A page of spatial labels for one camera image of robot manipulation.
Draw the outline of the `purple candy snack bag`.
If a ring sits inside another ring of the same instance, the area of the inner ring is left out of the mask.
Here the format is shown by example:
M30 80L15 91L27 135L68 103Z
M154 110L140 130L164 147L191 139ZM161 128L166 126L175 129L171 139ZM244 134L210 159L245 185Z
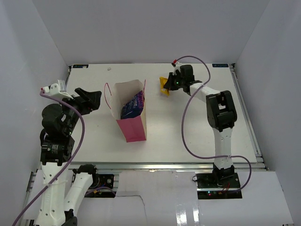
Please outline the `purple candy snack bag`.
M128 101L121 109L120 118L129 119L139 116L144 108L144 93L143 91L138 92Z

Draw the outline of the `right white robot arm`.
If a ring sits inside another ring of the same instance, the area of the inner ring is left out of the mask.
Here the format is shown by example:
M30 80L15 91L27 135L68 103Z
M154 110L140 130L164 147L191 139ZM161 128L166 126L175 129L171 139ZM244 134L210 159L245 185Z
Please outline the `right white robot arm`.
M206 104L206 116L214 133L215 156L213 159L212 181L222 188L234 176L231 156L231 135L237 121L237 111L230 91L218 91L196 80L192 65L176 65L169 73L163 89L176 91L182 89L190 97L195 97Z

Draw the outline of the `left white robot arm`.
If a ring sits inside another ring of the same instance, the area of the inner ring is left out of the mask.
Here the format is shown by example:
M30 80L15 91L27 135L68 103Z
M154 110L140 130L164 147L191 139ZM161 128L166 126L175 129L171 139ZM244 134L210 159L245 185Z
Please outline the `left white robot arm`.
M88 92L76 88L76 96L64 97L42 111L43 130L40 134L41 169L45 191L41 194L37 226L75 226L77 213L85 193L99 184L96 166L81 165L68 192L67 168L79 151L74 147L72 132L83 116L99 109L101 91Z

